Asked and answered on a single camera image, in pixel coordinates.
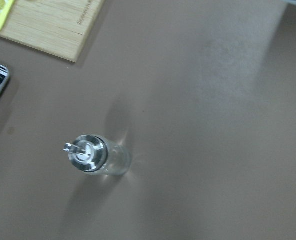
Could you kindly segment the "glass sauce bottle steel cap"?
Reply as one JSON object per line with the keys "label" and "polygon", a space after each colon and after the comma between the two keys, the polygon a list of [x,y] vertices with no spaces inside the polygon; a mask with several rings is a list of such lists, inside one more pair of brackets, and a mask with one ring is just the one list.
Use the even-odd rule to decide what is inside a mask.
{"label": "glass sauce bottle steel cap", "polygon": [[63,150],[75,168],[89,175],[120,176],[131,165],[127,149],[99,135],[81,135]]}

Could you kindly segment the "yellow plastic knife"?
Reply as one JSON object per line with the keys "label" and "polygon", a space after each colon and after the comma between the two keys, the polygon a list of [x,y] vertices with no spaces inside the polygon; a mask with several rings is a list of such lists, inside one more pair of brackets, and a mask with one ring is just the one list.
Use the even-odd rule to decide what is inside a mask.
{"label": "yellow plastic knife", "polygon": [[15,0],[8,0],[0,13],[0,31],[3,29]]}

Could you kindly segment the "wooden cutting board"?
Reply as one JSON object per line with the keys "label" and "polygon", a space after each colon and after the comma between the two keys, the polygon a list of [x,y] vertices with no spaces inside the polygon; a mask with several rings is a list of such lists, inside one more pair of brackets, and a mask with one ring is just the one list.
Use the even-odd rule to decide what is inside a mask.
{"label": "wooden cutting board", "polygon": [[76,62],[102,0],[17,0],[0,37]]}

